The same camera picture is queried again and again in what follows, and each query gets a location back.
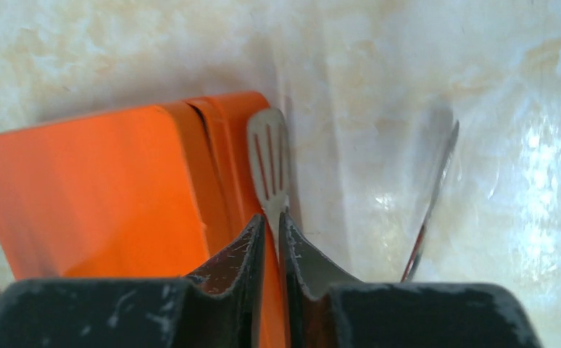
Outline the orange box lid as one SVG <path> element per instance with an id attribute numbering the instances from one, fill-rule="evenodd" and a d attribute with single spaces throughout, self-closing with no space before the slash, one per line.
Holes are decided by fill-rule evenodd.
<path id="1" fill-rule="evenodd" d="M 234 233 L 187 103 L 0 133 L 0 244 L 18 280 L 183 275 Z"/>

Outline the orange cookie box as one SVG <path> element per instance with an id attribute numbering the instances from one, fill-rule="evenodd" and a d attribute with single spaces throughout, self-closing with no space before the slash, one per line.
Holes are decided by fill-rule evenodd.
<path id="1" fill-rule="evenodd" d="M 231 230 L 239 233 L 254 214 L 263 213 L 251 177 L 246 124 L 254 113 L 270 105 L 257 91 L 199 96 L 187 99 L 186 103 L 203 115 L 212 142 Z M 285 347 L 284 300 L 273 237 L 268 225 L 265 226 L 265 240 L 259 345 Z"/>

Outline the metal tongs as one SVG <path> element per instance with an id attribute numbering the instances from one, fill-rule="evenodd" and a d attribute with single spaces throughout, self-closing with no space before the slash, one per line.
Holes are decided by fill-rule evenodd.
<path id="1" fill-rule="evenodd" d="M 452 121 L 450 134 L 441 153 L 435 186 L 428 204 L 415 245 L 404 268 L 400 281 L 412 281 L 417 272 L 424 250 L 432 212 L 444 186 L 446 174 L 452 161 L 460 122 Z M 255 193 L 267 218 L 273 235 L 275 249 L 279 250 L 279 224 L 283 212 L 288 211 L 289 151 L 285 117 L 277 108 L 268 108 L 252 115 L 246 126 L 249 166 Z"/>

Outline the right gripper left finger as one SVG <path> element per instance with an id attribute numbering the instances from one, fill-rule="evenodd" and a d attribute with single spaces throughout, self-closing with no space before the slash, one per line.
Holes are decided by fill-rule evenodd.
<path id="1" fill-rule="evenodd" d="M 0 295 L 0 347 L 257 347 L 265 219 L 175 278 L 31 278 Z"/>

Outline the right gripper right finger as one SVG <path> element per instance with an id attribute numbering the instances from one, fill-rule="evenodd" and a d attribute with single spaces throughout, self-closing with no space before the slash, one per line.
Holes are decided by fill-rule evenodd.
<path id="1" fill-rule="evenodd" d="M 292 347 L 540 347 L 523 306 L 491 283 L 368 283 L 279 219 Z"/>

